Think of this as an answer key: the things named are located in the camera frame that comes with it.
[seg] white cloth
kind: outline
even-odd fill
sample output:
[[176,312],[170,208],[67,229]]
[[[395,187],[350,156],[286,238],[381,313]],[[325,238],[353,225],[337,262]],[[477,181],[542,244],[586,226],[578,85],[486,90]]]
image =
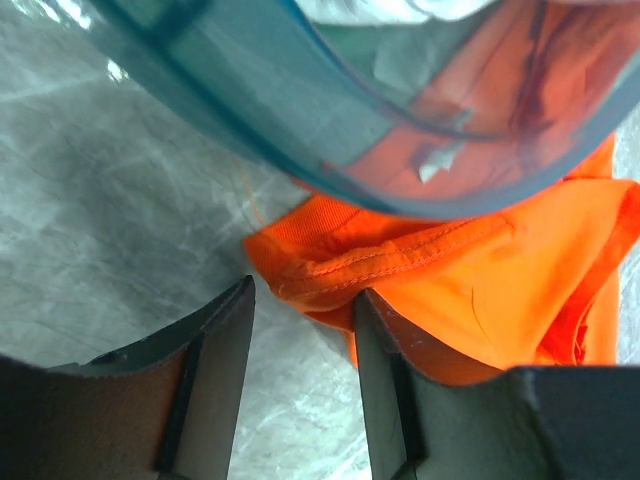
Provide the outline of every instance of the white cloth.
[[296,0],[313,22],[332,25],[415,24],[459,20],[494,0]]

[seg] orange fabric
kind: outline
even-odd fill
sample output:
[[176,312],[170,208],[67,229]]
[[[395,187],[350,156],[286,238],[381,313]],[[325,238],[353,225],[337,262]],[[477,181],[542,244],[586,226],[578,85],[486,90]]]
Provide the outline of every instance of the orange fabric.
[[353,300],[373,287],[500,369],[612,364],[617,268],[640,235],[640,186],[611,179],[613,148],[612,137],[564,181],[493,215],[427,223],[317,195],[245,247],[276,296],[352,349]]
[[581,140],[580,129],[640,49],[638,32],[640,4],[505,1],[410,107],[440,127],[468,112],[464,131],[491,141],[464,139],[451,169],[423,183],[417,165],[452,138],[398,122],[344,173],[417,199],[515,184]]

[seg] marble floor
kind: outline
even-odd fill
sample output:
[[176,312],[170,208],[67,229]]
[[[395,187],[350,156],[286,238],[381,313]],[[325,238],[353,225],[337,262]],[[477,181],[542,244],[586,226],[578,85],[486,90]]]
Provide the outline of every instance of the marble floor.
[[[194,311],[251,272],[241,239],[306,193],[186,125],[29,2],[0,2],[0,352],[89,359]],[[640,179],[640,110],[617,174]],[[622,274],[619,359],[640,363],[640,256]],[[370,478],[340,336],[258,309],[229,478]]]

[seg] stitching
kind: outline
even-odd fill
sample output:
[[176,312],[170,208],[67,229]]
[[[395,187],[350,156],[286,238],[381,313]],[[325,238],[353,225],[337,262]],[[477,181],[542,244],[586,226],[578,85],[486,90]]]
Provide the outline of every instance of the stitching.
[[294,300],[295,301],[295,300],[298,300],[298,299],[301,299],[301,298],[311,297],[311,296],[314,296],[314,295],[317,295],[317,294],[320,294],[320,293],[335,292],[336,290],[341,290],[341,289],[343,289],[345,287],[354,285],[356,283],[359,283],[359,282],[362,282],[362,281],[365,281],[365,280],[371,280],[373,278],[383,277],[383,276],[388,275],[388,274],[403,272],[403,271],[406,271],[406,270],[411,270],[411,269],[413,269],[415,267],[420,267],[422,265],[425,265],[425,264],[428,264],[428,263],[434,261],[437,258],[442,257],[444,254],[449,253],[451,250],[453,250],[453,249],[455,249],[455,248],[457,248],[459,246],[471,243],[473,240],[476,240],[476,239],[480,238],[481,236],[486,235],[487,233],[491,232],[492,230],[497,230],[498,227],[501,227],[501,226],[502,225],[493,225],[493,226],[491,226],[491,227],[489,227],[489,228],[487,228],[485,230],[482,230],[481,232],[478,232],[476,235],[474,235],[472,237],[469,237],[469,238],[467,238],[467,239],[465,239],[463,241],[460,241],[460,242],[456,242],[456,243],[450,245],[449,247],[445,248],[444,250],[440,250],[438,253],[436,253],[434,255],[430,255],[427,258],[421,258],[420,260],[418,260],[416,262],[413,262],[413,263],[410,263],[408,265],[402,265],[402,266],[398,266],[398,267],[387,268],[387,269],[382,270],[380,272],[371,273],[371,274],[368,274],[368,275],[362,275],[360,277],[353,278],[353,279],[349,280],[348,282],[343,282],[343,283],[341,283],[339,285],[334,285],[333,287],[327,287],[327,288],[323,288],[323,289],[320,289],[320,290],[314,290],[314,291],[311,291],[311,292],[303,292],[303,293],[300,293],[298,295],[293,295],[293,296],[289,297],[289,300]]
[[447,233],[451,233],[454,230],[458,230],[458,229],[464,227],[465,225],[471,223],[471,221],[472,220],[467,220],[467,221],[465,221],[465,222],[463,222],[463,223],[461,223],[459,225],[456,225],[454,227],[450,227],[450,228],[448,228],[448,229],[446,229],[446,230],[444,230],[442,232],[436,233],[435,235],[429,237],[427,240],[419,243],[418,245],[413,245],[411,247],[407,247],[407,248],[403,248],[403,249],[400,249],[400,250],[396,250],[395,252],[374,252],[374,253],[369,253],[367,255],[362,255],[360,257],[356,257],[356,258],[352,258],[352,259],[349,259],[349,260],[345,260],[342,263],[338,263],[338,264],[333,265],[331,267],[326,267],[326,268],[324,268],[322,270],[316,270],[316,271],[312,272],[311,274],[305,274],[305,273],[301,273],[301,274],[298,274],[298,275],[289,274],[289,275],[283,275],[282,278],[285,279],[285,280],[301,280],[301,279],[305,279],[305,278],[317,278],[317,277],[321,277],[321,276],[327,275],[329,273],[335,272],[336,270],[339,270],[339,269],[341,269],[343,267],[348,267],[349,265],[352,265],[352,264],[354,264],[356,262],[359,262],[361,260],[368,260],[370,258],[375,258],[375,257],[383,256],[383,255],[395,255],[395,254],[398,254],[398,253],[410,252],[410,251],[415,250],[417,248],[424,247],[425,245],[433,242],[434,240],[437,240],[437,239],[443,237]]

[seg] gray concrete floor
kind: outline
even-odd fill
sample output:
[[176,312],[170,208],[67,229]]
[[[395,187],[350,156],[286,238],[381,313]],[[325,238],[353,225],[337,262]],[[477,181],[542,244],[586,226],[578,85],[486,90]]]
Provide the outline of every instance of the gray concrete floor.
[[[0,352],[85,362],[192,312],[251,271],[241,239],[306,195],[244,165],[46,18],[0,4]],[[640,178],[640,110],[617,173]],[[640,363],[640,257],[622,275],[620,360]],[[258,282],[230,478],[370,478],[340,336]]]

